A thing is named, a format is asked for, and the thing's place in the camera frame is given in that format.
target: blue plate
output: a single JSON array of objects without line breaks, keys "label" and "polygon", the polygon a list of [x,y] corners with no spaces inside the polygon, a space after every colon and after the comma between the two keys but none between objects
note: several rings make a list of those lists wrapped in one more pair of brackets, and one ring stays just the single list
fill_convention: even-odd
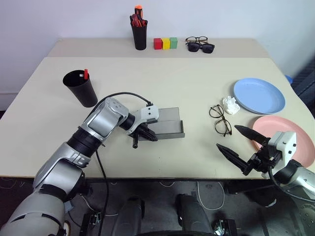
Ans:
[{"label": "blue plate", "polygon": [[245,78],[234,85],[234,96],[240,105],[258,114],[274,114],[285,107],[283,94],[271,83]]}]

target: pink plate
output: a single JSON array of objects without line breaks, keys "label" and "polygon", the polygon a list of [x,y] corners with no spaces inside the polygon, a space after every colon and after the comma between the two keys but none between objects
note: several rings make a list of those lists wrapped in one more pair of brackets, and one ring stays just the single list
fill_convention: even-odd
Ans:
[{"label": "pink plate", "polygon": [[[297,124],[288,119],[277,116],[265,116],[255,121],[253,129],[258,133],[272,137],[277,131],[295,131],[296,132],[296,152],[293,159],[300,162],[304,167],[309,167],[315,160],[315,147],[305,131]],[[260,144],[254,142],[257,149]]]}]

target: eyeglasses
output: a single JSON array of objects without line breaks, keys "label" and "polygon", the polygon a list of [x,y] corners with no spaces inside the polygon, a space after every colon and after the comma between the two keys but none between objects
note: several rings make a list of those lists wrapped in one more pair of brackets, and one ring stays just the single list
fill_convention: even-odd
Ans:
[{"label": "eyeglasses", "polygon": [[188,51],[197,52],[199,49],[202,49],[204,53],[212,53],[215,46],[213,44],[208,43],[208,38],[206,36],[200,37],[188,37],[185,40],[188,46]]},{"label": "eyeglasses", "polygon": [[223,134],[225,137],[227,134],[232,135],[231,124],[224,117],[224,109],[219,104],[211,107],[209,110],[209,115],[213,118],[221,118],[215,123],[216,132]]}]

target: pen holder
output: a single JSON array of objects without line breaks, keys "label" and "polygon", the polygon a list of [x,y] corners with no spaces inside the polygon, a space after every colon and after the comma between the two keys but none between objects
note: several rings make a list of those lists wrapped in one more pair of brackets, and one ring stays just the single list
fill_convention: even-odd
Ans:
[{"label": "pen holder", "polygon": [[66,85],[84,107],[93,107],[97,103],[97,97],[90,81],[84,79],[84,70],[74,70],[66,74],[63,84]]},{"label": "pen holder", "polygon": [[134,46],[137,50],[144,50],[147,47],[147,25],[143,27],[132,26]]}]

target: crumpled paper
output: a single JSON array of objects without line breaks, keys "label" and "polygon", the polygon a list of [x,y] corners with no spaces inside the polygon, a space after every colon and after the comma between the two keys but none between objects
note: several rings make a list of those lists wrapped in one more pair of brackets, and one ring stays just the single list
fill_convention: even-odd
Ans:
[{"label": "crumpled paper", "polygon": [[223,98],[223,108],[230,115],[237,113],[241,109],[240,106],[236,104],[235,98],[231,98],[231,96]]}]

